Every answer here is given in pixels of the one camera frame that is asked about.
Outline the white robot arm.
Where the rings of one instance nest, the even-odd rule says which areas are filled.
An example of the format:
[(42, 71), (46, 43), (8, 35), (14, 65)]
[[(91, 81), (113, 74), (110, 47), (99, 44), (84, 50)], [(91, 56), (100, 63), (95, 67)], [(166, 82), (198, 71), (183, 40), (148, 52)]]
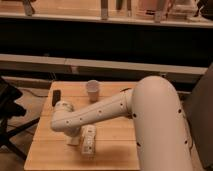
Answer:
[(193, 171), (185, 113), (175, 87), (165, 78), (148, 76), (114, 96), (71, 111), (56, 103), (55, 132), (130, 114), (133, 118), (140, 171)]

